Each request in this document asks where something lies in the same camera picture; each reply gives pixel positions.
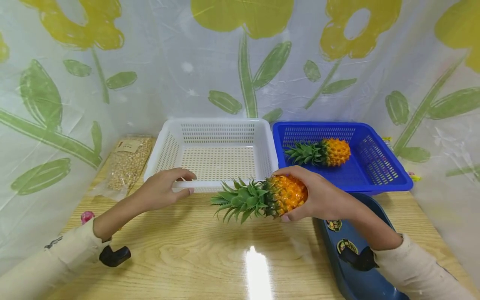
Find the yellow flower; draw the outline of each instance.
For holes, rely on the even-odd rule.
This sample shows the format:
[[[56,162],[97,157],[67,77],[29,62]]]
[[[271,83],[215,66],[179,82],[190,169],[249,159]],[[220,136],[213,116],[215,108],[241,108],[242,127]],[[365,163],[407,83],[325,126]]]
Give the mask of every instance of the yellow flower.
[[[402,0],[327,0],[325,13],[331,18],[320,38],[326,60],[346,55],[353,59],[366,57],[377,45],[380,33],[392,27],[400,14]],[[366,27],[353,40],[344,35],[352,15],[360,9],[370,11]]]
[[[3,37],[0,33],[0,62],[4,62],[10,56],[10,48],[3,41]]]
[[[435,24],[435,35],[452,49],[469,49],[465,65],[480,73],[480,1],[461,0]]]
[[[112,50],[123,46],[123,33],[114,24],[121,16],[118,0],[79,0],[85,10],[84,26],[70,21],[56,0],[20,1],[37,9],[45,29],[67,47],[85,50],[95,44],[102,50]]]
[[[251,38],[272,37],[287,27],[294,0],[192,0],[193,17],[219,32],[243,26]]]

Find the pineapple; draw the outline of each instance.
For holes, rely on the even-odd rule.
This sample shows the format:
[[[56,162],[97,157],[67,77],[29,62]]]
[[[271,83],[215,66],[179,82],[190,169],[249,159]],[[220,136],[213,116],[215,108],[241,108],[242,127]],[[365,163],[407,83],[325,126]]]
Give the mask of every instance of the pineapple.
[[[211,205],[220,206],[215,215],[227,209],[223,217],[227,223],[233,216],[238,221],[240,214],[241,224],[251,214],[277,218],[304,204],[308,197],[307,187],[292,176],[272,176],[263,181],[251,180],[249,184],[239,178],[233,184],[235,187],[231,188],[223,182],[223,192],[210,199]]]
[[[339,139],[323,139],[319,143],[297,143],[285,151],[288,159],[299,165],[312,164],[335,167],[345,164],[350,158],[350,146]]]

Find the green stem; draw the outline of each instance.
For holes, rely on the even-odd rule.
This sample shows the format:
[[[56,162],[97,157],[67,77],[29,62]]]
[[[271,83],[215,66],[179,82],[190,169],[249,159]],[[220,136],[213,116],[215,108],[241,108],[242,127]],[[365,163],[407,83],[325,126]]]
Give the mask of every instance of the green stem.
[[[309,109],[310,106],[312,106],[312,104],[317,101],[318,97],[320,96],[320,94],[324,91],[324,88],[330,83],[330,80],[332,79],[333,77],[333,74],[335,74],[336,70],[338,69],[338,67],[340,66],[340,63],[342,62],[342,59],[339,59],[335,62],[335,64],[333,65],[333,68],[330,70],[330,72],[328,73],[327,77],[325,78],[324,82],[322,83],[322,85],[318,88],[317,92],[313,95],[313,97],[310,99],[310,101],[308,101],[307,105],[305,105],[305,109]]]
[[[105,76],[103,75],[102,66],[100,66],[100,61],[98,60],[98,56],[96,55],[95,46],[92,46],[92,56],[93,56],[93,61],[95,62],[98,77],[100,78],[100,85],[102,86],[103,102],[109,104],[110,96],[108,95],[108,88],[107,88],[107,85],[105,84]]]
[[[240,87],[245,102],[245,111],[247,118],[258,118],[257,96],[252,82],[252,71],[250,70],[250,61],[248,55],[248,35],[246,31],[240,40],[239,47],[239,78]]]
[[[450,176],[457,176],[457,175],[463,175],[468,173],[480,174],[480,165],[474,165],[472,167],[456,168],[453,170],[449,170],[447,171],[445,176],[450,177]]]
[[[17,117],[0,108],[0,123],[12,128],[19,133],[29,136],[37,141],[71,154],[97,169],[102,162],[102,157],[87,145],[74,140],[59,132],[50,131],[35,123]]]
[[[393,146],[393,152],[395,153],[396,156],[400,154],[400,151],[407,146],[408,142],[412,138],[413,134],[415,131],[417,131],[417,128],[420,126],[420,123],[422,122],[423,118],[427,115],[428,109],[432,105],[432,102],[435,100],[435,98],[438,96],[438,93],[442,89],[443,85],[446,83],[446,81],[452,76],[454,71],[457,69],[457,67],[460,65],[460,63],[463,61],[464,58],[461,58],[454,62],[443,74],[440,76],[440,78],[437,79],[435,84],[430,88],[430,91],[428,91],[427,95],[423,100],[420,102],[419,107],[413,114],[412,118],[410,121],[408,121],[405,129],[403,130],[402,134],[399,136],[397,141],[395,142]]]

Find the blue plastic basket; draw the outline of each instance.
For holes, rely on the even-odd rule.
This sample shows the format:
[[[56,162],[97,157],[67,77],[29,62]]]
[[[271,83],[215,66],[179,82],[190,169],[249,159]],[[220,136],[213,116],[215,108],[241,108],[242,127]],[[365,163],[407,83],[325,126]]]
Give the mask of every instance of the blue plastic basket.
[[[273,125],[278,167],[292,165],[284,153],[295,142],[337,138],[350,145],[350,159],[340,167],[303,167],[346,192],[375,195],[409,191],[413,181],[381,137],[367,124],[348,122],[278,122]]]

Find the blue container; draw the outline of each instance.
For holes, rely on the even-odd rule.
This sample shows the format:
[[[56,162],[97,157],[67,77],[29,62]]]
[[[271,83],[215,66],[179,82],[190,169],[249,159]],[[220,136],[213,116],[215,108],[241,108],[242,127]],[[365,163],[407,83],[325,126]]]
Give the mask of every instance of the blue container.
[[[278,122],[273,125],[278,167],[292,165],[284,150],[295,142],[336,138],[350,145],[350,159],[340,167],[304,168],[318,173],[346,192],[375,195],[409,191],[413,181],[381,137],[367,124],[348,122]]]
[[[364,194],[355,193],[352,195],[393,228],[384,210],[374,199]],[[328,229],[327,223],[324,220],[314,218],[313,222],[317,233],[320,233],[325,242],[336,284],[345,299],[408,300],[405,294],[398,291],[386,281],[376,269],[368,272],[358,271],[339,258],[336,246],[342,239],[348,239],[353,242],[359,252],[368,246],[367,242],[356,232],[348,221],[342,221],[342,226],[337,232]]]

